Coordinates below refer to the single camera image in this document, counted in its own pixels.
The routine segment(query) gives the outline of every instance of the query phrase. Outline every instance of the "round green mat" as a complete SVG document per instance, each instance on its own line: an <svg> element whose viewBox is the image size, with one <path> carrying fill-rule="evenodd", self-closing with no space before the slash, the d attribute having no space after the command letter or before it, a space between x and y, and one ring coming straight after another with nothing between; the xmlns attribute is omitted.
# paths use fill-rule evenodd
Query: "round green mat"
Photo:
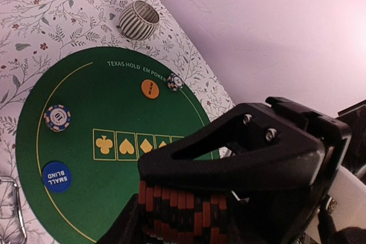
<svg viewBox="0 0 366 244"><path fill-rule="evenodd" d="M139 156L209 123L187 86L168 89L170 73L143 54L100 47L59 61L32 89L19 118L17 166L30 207L58 242L96 242L138 192ZM142 94L145 79L159 86L157 99ZM60 133L43 120L46 108L56 104L71 113L70 126ZM218 157L214 151L201 159ZM51 193L42 183L50 161L71 170L65 193Z"/></svg>

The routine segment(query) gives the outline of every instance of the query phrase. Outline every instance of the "leaf pattern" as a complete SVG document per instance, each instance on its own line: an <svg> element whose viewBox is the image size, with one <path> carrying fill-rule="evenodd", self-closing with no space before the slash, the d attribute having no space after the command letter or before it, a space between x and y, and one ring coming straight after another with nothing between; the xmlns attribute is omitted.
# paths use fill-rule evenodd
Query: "leaf pattern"
<svg viewBox="0 0 366 244"><path fill-rule="evenodd" d="M121 35L116 27L118 18L133 1L0 0L1 174L18 179L15 136L18 117L32 87L50 66L75 51L100 46L138 51L177 73L210 120L233 107L216 76L160 0L143 0L160 16L160 24L149 40L132 41ZM35 218L22 191L21 201L28 243L57 244ZM7 227L6 233L16 230L0 221L0 233Z"/></svg>

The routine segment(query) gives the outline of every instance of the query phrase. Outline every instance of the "stack of poker chips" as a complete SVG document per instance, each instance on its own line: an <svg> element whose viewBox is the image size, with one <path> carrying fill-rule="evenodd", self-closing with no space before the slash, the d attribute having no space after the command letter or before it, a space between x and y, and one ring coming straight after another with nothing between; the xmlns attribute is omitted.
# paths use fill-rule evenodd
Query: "stack of poker chips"
<svg viewBox="0 0 366 244"><path fill-rule="evenodd" d="M70 111L60 104L49 107L43 117L47 127L56 133L64 131L71 122Z"/></svg>
<svg viewBox="0 0 366 244"><path fill-rule="evenodd" d="M140 182L142 232L163 243L227 243L228 213L223 194L201 196Z"/></svg>
<svg viewBox="0 0 366 244"><path fill-rule="evenodd" d="M183 88L183 80L177 76L175 73L171 73L170 76L166 79L166 84L168 85L169 90L177 91Z"/></svg>

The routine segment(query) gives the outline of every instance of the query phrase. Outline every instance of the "cup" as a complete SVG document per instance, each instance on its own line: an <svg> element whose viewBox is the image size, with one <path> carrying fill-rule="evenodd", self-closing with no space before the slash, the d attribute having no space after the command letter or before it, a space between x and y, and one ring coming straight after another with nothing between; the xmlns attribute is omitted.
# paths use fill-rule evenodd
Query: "cup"
<svg viewBox="0 0 366 244"><path fill-rule="evenodd" d="M144 1L129 4L120 15L120 28L123 35L135 40L152 36L159 25L159 14Z"/></svg>

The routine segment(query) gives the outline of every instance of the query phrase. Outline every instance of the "white floral tablecloth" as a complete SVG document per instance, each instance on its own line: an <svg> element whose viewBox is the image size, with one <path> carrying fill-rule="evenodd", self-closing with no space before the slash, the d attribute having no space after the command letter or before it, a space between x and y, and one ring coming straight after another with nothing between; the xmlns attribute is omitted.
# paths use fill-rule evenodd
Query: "white floral tablecloth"
<svg viewBox="0 0 366 244"><path fill-rule="evenodd" d="M0 175L19 182L15 136L28 93L50 66L82 49L124 47L153 57L184 80L210 120L233 106L207 63L159 0L143 0L161 18L151 39L138 42L120 35L118 16L132 1L0 0ZM11 200L8 186L3 189L0 186L0 205ZM21 201L28 243L56 243L35 218L23 192ZM0 219L0 236L17 240L17 234L14 220Z"/></svg>

